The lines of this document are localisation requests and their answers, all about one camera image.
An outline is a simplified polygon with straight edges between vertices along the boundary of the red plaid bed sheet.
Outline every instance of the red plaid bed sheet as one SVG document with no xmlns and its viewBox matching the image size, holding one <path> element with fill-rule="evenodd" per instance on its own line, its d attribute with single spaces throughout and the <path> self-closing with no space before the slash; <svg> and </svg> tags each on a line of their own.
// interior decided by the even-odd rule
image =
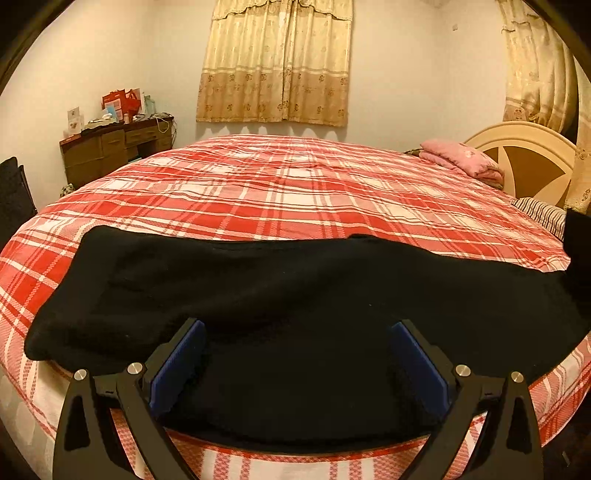
<svg viewBox="0 0 591 480">
<path fill-rule="evenodd" d="M 505 194 L 416 157 L 259 135 L 213 138 L 157 154 L 46 207 L 0 256 L 0 363 L 53 438 L 68 374 L 28 360 L 23 341 L 80 239 L 96 225 L 218 240 L 367 233 L 439 254 L 542 271 L 564 269 L 569 262 L 561 243 L 512 207 Z M 591 334 L 531 388 L 544 443 L 568 422 L 590 385 Z M 150 476 L 121 415 L 113 415 L 132 464 Z M 449 478 L 462 473 L 483 418 L 474 420 Z M 392 479 L 424 443 L 418 439 L 374 452 L 312 458 L 232 451 L 170 434 L 204 480 Z"/>
</svg>

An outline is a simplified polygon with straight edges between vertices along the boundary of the desk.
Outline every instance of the desk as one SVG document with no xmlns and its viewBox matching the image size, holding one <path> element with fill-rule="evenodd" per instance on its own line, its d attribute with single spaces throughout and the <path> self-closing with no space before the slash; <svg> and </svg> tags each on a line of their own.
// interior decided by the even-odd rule
<svg viewBox="0 0 591 480">
<path fill-rule="evenodd" d="M 68 183 L 80 188 L 127 165 L 129 160 L 170 150 L 174 117 L 150 118 L 84 130 L 71 141 L 60 142 Z"/>
</svg>

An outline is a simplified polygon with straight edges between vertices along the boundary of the cream headboard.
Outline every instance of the cream headboard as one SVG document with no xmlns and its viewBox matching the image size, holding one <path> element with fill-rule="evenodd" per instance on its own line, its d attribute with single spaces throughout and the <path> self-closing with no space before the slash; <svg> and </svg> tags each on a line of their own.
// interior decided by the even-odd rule
<svg viewBox="0 0 591 480">
<path fill-rule="evenodd" d="M 466 141 L 505 170 L 505 192 L 564 206 L 576 146 L 547 127 L 530 122 L 492 125 Z"/>
</svg>

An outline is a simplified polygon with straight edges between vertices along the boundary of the floral curtain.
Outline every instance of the floral curtain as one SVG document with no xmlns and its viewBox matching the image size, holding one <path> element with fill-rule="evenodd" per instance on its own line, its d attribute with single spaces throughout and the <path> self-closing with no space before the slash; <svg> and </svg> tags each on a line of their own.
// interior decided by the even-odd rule
<svg viewBox="0 0 591 480">
<path fill-rule="evenodd" d="M 530 121 L 565 131 L 574 119 L 577 102 L 570 50 L 522 0 L 497 1 L 510 63 L 504 121 Z"/>
<path fill-rule="evenodd" d="M 579 80 L 579 136 L 573 177 L 564 207 L 586 213 L 591 203 L 591 82 L 578 62 L 576 70 Z"/>
<path fill-rule="evenodd" d="M 347 122 L 352 0 L 217 0 L 197 121 Z"/>
<path fill-rule="evenodd" d="M 240 11 L 253 2 L 230 3 Z M 218 2 L 212 21 L 197 121 L 281 121 L 285 45 L 278 39 L 287 33 L 291 0 L 267 1 L 224 17 L 225 3 Z"/>
<path fill-rule="evenodd" d="M 317 10 L 325 10 L 329 3 L 337 2 L 300 0 L 292 6 L 285 58 L 283 96 L 288 101 L 284 118 L 342 127 L 348 119 L 353 9 L 350 1 L 341 1 L 334 14 Z"/>
</svg>

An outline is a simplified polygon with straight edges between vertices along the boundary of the bag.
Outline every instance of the bag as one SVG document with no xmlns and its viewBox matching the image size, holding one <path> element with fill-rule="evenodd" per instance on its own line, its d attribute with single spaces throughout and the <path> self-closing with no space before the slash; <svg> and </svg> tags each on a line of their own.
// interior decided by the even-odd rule
<svg viewBox="0 0 591 480">
<path fill-rule="evenodd" d="M 142 102 L 137 98 L 137 95 L 133 90 L 125 93 L 125 90 L 116 90 L 103 97 L 102 108 L 105 109 L 107 106 L 113 106 L 117 114 L 117 120 L 123 121 L 123 117 L 126 113 L 129 114 L 129 118 L 133 118 L 137 115 Z"/>
</svg>

